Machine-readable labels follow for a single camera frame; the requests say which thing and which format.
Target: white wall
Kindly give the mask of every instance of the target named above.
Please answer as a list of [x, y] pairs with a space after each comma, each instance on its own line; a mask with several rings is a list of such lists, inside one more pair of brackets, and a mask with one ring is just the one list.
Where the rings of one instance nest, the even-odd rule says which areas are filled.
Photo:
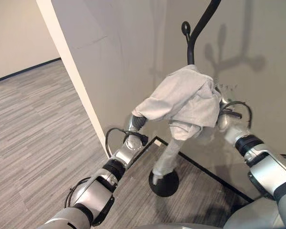
[[[68, 70], [71, 78], [76, 70], [72, 81], [80, 76], [83, 86], [75, 88], [79, 95], [88, 95], [89, 99], [80, 97], [88, 114], [95, 112], [91, 121], [100, 125], [102, 136], [111, 126], [125, 125], [131, 110], [168, 73], [186, 65], [181, 24], [187, 20], [193, 28], [208, 5], [200, 0], [46, 2], [52, 3], [63, 31], [63, 36], [56, 36], [57, 28], [52, 28], [51, 35], [56, 45], [68, 44], [67, 51], [59, 52], [65, 64], [74, 66]], [[46, 8], [42, 13], [51, 27], [54, 19], [47, 17]], [[64, 58], [65, 51], [70, 55]], [[286, 1], [222, 1], [197, 40], [195, 59], [203, 73], [219, 80], [229, 97], [250, 104], [253, 131], [286, 153]], [[166, 141], [170, 138], [166, 123], [149, 122], [144, 132]], [[257, 197], [243, 159], [220, 134], [216, 136], [207, 146], [190, 139], [182, 152], [248, 196]], [[112, 148], [120, 142], [121, 136], [113, 134]]]
[[58, 57], [36, 0], [0, 0], [0, 78]]

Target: fabric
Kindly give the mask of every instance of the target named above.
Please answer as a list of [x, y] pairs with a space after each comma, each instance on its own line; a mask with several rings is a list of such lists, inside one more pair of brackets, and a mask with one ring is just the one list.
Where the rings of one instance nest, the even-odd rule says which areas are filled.
[[204, 126], [215, 126], [220, 100], [213, 79], [199, 73], [195, 65], [188, 65], [169, 74], [132, 114], [148, 120], [169, 120], [172, 137], [184, 141], [198, 136]]
[[153, 184], [157, 184], [158, 179], [162, 179], [164, 175], [169, 174], [176, 167], [176, 156], [181, 149], [184, 141], [171, 139], [170, 143], [161, 154], [159, 160], [153, 166]]

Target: gray towel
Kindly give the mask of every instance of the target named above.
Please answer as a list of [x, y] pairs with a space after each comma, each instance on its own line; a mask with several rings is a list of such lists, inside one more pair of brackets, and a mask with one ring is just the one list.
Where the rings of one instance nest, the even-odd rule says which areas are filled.
[[188, 65], [169, 74], [133, 115], [169, 120], [172, 137], [185, 141], [198, 136], [204, 126], [215, 126], [220, 100], [213, 79], [199, 73], [195, 65]]

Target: gray carpet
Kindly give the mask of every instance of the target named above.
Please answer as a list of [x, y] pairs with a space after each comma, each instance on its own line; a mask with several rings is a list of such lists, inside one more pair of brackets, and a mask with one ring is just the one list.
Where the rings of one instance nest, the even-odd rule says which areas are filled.
[[[147, 178], [164, 149], [152, 144], [126, 172], [98, 228], [154, 222], [222, 226], [234, 204], [246, 203], [181, 157], [177, 193], [156, 196]], [[61, 61], [0, 82], [0, 229], [46, 222], [63, 207], [69, 188], [106, 160]]]

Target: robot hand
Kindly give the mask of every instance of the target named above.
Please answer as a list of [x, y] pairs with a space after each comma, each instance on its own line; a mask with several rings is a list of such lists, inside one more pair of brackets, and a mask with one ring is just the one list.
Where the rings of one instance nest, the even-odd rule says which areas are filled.
[[286, 225], [286, 160], [241, 125], [232, 125], [225, 135], [250, 167], [248, 178], [267, 198], [277, 202]]
[[139, 126], [144, 125], [143, 119], [138, 120], [131, 118], [124, 144], [75, 193], [71, 206], [59, 211], [38, 229], [90, 229], [104, 221], [114, 203], [113, 192], [120, 179], [148, 141], [138, 133]]

